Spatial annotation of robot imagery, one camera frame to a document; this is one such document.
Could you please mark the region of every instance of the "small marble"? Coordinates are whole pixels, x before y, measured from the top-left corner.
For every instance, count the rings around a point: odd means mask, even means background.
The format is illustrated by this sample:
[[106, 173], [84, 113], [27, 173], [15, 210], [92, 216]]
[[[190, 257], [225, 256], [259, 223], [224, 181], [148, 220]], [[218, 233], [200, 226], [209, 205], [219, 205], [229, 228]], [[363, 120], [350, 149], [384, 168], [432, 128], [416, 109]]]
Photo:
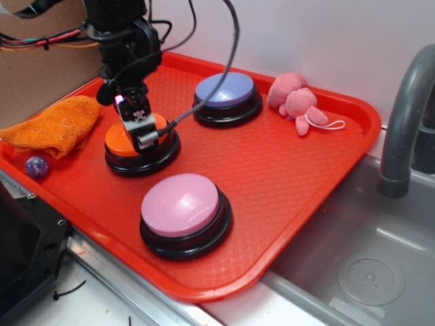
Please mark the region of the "small marble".
[[26, 161], [26, 173], [32, 179], [40, 179], [47, 175], [48, 162], [41, 156], [32, 156]]

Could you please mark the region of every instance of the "white wall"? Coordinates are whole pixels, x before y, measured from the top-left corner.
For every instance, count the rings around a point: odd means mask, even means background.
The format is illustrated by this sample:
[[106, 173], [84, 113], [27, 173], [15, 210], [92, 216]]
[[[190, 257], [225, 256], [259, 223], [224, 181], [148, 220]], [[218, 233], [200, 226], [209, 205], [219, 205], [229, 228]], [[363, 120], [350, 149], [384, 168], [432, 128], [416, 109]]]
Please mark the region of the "white wall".
[[[276, 76], [305, 75], [318, 88], [373, 105], [388, 122], [403, 75], [416, 53], [435, 43], [433, 0], [232, 0], [241, 23], [234, 66]], [[187, 0], [153, 2], [155, 18], [174, 29], [165, 46], [188, 34]], [[198, 29], [177, 52], [225, 63], [232, 20], [220, 0], [194, 1]]]

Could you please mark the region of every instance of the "stainless steel sink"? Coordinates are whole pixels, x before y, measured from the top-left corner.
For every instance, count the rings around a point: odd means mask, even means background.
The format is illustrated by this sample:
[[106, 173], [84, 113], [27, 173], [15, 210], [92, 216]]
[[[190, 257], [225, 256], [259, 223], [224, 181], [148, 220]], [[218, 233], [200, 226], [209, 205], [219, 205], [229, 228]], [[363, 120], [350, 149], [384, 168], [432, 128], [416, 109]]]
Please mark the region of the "stainless steel sink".
[[413, 171], [408, 195], [390, 199], [377, 191], [378, 169], [365, 156], [263, 282], [332, 323], [433, 325], [435, 178]]

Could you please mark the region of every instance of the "orange tray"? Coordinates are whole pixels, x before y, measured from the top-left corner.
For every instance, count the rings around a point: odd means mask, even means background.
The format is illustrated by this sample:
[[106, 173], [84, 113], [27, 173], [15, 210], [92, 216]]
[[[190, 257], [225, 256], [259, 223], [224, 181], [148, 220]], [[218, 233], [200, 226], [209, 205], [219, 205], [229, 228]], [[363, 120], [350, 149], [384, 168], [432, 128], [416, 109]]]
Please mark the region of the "orange tray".
[[[222, 70], [221, 65], [166, 53], [158, 72], [146, 79], [153, 111], [174, 119], [192, 106], [196, 85]], [[167, 295], [195, 303], [222, 299], [262, 276], [381, 130], [378, 113], [367, 103], [312, 88], [318, 107], [347, 125], [335, 131], [311, 128], [299, 137], [294, 122], [266, 104], [273, 78], [241, 72], [262, 93], [262, 113], [229, 129], [185, 119], [177, 127], [179, 156], [154, 175], [124, 178], [106, 165], [105, 133], [119, 119], [112, 107], [103, 108], [83, 150], [61, 160], [42, 154], [51, 167], [46, 178], [35, 181], [24, 172], [35, 152], [16, 153], [2, 142], [0, 168]], [[101, 83], [96, 79], [71, 96], [95, 96]], [[228, 196], [234, 213], [231, 233], [220, 247], [184, 262], [156, 257], [139, 233], [143, 197], [157, 182], [179, 173], [211, 179]]]

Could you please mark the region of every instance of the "microfiber cloth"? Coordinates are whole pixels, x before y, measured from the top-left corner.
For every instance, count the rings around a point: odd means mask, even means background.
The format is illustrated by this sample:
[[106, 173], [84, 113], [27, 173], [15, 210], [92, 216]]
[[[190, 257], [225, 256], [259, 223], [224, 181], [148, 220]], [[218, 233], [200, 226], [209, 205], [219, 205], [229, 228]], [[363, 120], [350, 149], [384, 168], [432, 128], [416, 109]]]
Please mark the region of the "microfiber cloth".
[[100, 104], [93, 98], [69, 97], [32, 119], [0, 130], [0, 138], [17, 152], [42, 149], [59, 159], [85, 146], [100, 110]]

